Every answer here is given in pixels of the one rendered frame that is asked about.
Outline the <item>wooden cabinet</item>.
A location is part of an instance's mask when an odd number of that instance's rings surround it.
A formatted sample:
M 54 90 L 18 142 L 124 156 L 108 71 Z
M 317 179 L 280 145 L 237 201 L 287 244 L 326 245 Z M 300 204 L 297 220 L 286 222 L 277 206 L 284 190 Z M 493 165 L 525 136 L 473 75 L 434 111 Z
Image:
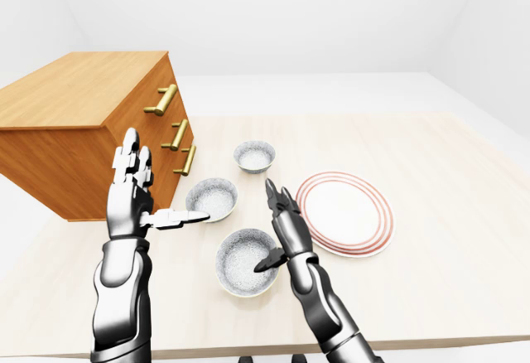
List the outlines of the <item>wooden cabinet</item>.
M 66 220 L 103 220 L 104 124 L 164 51 L 72 52 L 0 89 L 0 174 Z

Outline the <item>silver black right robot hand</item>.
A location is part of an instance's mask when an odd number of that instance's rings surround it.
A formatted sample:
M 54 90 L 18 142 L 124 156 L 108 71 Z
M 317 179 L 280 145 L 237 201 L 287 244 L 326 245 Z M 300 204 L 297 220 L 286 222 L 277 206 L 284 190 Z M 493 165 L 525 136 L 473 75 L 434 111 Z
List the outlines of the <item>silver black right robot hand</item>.
M 312 248 L 311 234 L 301 216 L 301 210 L 289 191 L 283 187 L 277 191 L 270 178 L 265 181 L 267 203 L 272 211 L 272 227 L 282 245 L 271 249 L 268 256 L 262 259 L 253 269 L 254 273 L 278 268 L 297 255 L 309 253 L 309 262 L 318 264 L 318 256 Z

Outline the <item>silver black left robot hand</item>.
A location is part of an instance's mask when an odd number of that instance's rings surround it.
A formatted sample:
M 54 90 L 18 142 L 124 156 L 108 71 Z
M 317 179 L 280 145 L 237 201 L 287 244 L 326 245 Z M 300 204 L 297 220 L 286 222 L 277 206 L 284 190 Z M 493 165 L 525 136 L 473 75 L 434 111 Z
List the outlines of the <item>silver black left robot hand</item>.
M 128 129 L 123 145 L 116 148 L 113 169 L 115 173 L 108 191 L 106 210 L 108 233 L 112 240 L 145 237 L 151 227 L 177 229 L 209 219 L 210 215 L 203 211 L 153 210 L 154 200 L 149 191 L 154 182 L 152 154 L 148 147 L 140 145 L 135 128 Z

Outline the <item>wooden cabinet drawer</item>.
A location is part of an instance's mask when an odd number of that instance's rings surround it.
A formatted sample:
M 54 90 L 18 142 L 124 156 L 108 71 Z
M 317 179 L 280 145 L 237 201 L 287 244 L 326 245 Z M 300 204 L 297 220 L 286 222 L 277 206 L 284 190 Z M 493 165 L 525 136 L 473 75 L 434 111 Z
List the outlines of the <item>wooden cabinet drawer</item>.
M 145 128 L 138 130 L 142 143 L 150 148 L 151 153 L 157 149 L 157 146 L 161 147 L 162 143 L 170 143 L 177 131 L 177 128 L 173 128 L 171 124 L 180 122 L 182 119 L 189 121 L 184 137 L 194 137 L 185 106 L 180 94 L 177 93 L 163 116 L 148 113 L 143 115 L 142 125 Z
M 157 149 L 152 152 L 154 181 L 150 191 L 154 200 L 153 210 L 170 207 L 180 177 L 183 177 L 180 174 L 175 174 L 172 170 L 183 168 L 187 154 L 181 152 L 181 149 L 194 145 L 193 140 L 193 136 L 184 137 L 178 151 L 157 146 Z
M 142 125 L 142 118 L 145 114 L 143 108 L 156 106 L 162 97 L 157 89 L 168 87 L 171 84 L 176 85 L 176 78 L 166 53 L 105 119 L 104 124 L 115 137 L 118 145 L 122 144 L 123 137 L 129 128 L 135 128 L 137 131 L 145 128 Z

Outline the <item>white plate with red rings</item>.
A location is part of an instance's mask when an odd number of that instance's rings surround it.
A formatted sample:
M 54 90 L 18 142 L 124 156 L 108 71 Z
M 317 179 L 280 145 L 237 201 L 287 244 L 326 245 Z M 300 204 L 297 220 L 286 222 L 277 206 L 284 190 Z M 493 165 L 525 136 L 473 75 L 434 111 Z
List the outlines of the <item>white plate with red rings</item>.
M 396 217 L 386 196 L 348 172 L 319 172 L 303 181 L 296 202 L 313 243 L 348 258 L 383 252 L 393 241 Z

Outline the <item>patterned black and white bowl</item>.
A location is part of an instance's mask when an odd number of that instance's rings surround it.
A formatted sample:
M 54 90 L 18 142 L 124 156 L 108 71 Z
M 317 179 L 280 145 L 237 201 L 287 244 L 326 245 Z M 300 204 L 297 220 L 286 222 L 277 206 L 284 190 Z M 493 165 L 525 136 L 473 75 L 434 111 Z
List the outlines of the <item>patterned black and white bowl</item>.
M 212 177 L 198 182 L 188 192 L 185 206 L 188 211 L 203 211 L 210 215 L 209 223 L 229 216 L 239 197 L 236 186 L 229 180 Z
M 223 288 L 236 297 L 251 298 L 266 292 L 279 268 L 255 273 L 255 266 L 277 245 L 268 233 L 241 229 L 228 235 L 218 248 L 215 272 Z
M 274 147 L 260 140 L 252 140 L 239 144 L 234 150 L 234 161 L 245 172 L 259 174 L 265 172 L 274 162 Z

